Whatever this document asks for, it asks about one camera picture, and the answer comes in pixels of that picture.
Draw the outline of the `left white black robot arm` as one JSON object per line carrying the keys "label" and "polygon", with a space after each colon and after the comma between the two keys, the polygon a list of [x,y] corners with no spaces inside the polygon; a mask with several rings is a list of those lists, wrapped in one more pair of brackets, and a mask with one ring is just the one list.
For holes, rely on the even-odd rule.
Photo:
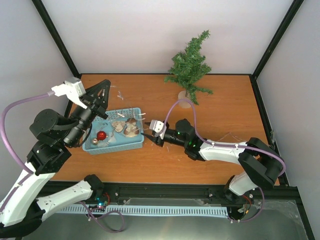
{"label": "left white black robot arm", "polygon": [[104,184],[94,174],[51,195],[40,197],[39,193],[71,157],[70,149],[80,147],[88,138],[94,119],[108,117],[110,87],[110,81],[105,79],[84,88],[80,79],[73,78],[41,95],[42,98],[67,96],[76,108],[67,117],[53,109],[44,109],[35,117],[29,129],[37,141],[26,162],[18,161],[22,172],[0,203],[2,239],[27,236],[61,209],[80,201],[96,202],[103,198]]}

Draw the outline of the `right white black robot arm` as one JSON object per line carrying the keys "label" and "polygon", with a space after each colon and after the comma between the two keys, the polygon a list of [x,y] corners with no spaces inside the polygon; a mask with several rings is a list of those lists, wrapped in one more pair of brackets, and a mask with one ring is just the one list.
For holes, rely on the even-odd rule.
{"label": "right white black robot arm", "polygon": [[253,189],[272,189],[285,172],[283,159],[258,138],[238,143],[202,139],[187,119],[179,120],[174,129],[154,119],[146,125],[152,133],[144,136],[157,146],[164,143],[181,146],[194,161],[222,161],[241,166],[243,172],[231,176],[223,189],[223,197],[230,203]]}

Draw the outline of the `small green christmas tree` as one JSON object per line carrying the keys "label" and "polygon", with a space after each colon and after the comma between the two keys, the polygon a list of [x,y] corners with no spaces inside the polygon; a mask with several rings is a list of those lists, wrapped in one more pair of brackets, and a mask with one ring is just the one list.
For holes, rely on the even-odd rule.
{"label": "small green christmas tree", "polygon": [[198,105],[197,92],[213,94],[208,88],[196,86],[196,83],[212,71],[206,61],[206,56],[201,53],[202,44],[210,38],[210,31],[205,30],[193,37],[185,46],[183,51],[172,57],[173,65],[168,70],[164,82],[175,83],[185,90],[185,96]]}

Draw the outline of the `snowman ornament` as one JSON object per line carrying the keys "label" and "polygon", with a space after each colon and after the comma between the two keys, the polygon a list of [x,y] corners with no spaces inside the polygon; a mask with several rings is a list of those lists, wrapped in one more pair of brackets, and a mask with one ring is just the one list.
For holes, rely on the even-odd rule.
{"label": "snowman ornament", "polygon": [[136,137],[140,133],[140,129],[137,126],[137,120],[135,118],[129,118],[124,125],[123,134],[127,138]]}

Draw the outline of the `blue plastic basket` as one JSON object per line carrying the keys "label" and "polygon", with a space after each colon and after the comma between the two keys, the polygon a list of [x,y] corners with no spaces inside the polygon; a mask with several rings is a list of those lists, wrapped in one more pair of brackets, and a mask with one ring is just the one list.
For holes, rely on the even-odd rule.
{"label": "blue plastic basket", "polygon": [[[82,145],[82,149],[91,154],[99,155],[127,150],[134,150],[143,147],[144,136],[141,133],[143,129],[143,113],[138,107],[124,108],[118,110],[107,111],[107,119],[103,119],[99,116],[95,117],[92,122],[91,132],[86,132],[83,136],[87,137],[87,140]],[[124,129],[122,132],[116,132],[111,126],[113,121],[127,121],[130,118],[137,120],[137,126],[139,128],[139,134],[135,137],[125,137]],[[97,145],[92,144],[92,139],[97,138],[97,132],[104,131],[108,137],[103,141],[98,141]]]}

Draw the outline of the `beige wooden heart ornament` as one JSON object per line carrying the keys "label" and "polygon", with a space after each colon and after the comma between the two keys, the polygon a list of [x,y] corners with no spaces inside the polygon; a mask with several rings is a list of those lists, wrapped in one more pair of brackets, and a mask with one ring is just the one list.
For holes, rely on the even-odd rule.
{"label": "beige wooden heart ornament", "polygon": [[111,126],[117,133],[121,133],[125,128],[126,122],[123,120],[113,121]]}

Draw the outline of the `red ball ornament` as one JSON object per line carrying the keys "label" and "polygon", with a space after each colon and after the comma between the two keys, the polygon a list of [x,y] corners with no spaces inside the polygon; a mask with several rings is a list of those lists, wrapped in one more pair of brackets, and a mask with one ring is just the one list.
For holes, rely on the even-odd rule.
{"label": "red ball ornament", "polygon": [[96,139],[98,141],[104,141],[107,137],[108,137],[107,133],[102,130],[97,132],[96,134]]}

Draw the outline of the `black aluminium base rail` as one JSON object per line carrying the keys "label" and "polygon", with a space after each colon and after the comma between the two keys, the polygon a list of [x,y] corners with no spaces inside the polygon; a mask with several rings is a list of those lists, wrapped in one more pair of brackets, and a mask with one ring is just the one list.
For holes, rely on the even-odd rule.
{"label": "black aluminium base rail", "polygon": [[[246,200],[243,196],[230,199],[225,196],[223,185],[205,184],[139,184],[139,183],[104,183],[103,190],[94,193],[88,200],[91,204],[98,202],[97,196],[110,200],[111,203],[123,205],[130,199],[183,199],[202,200],[208,204],[221,205],[224,207],[241,206]],[[258,189],[250,190],[245,194],[253,195],[252,203],[261,200],[290,201],[302,203],[297,187],[279,185],[271,190],[261,193]]]}

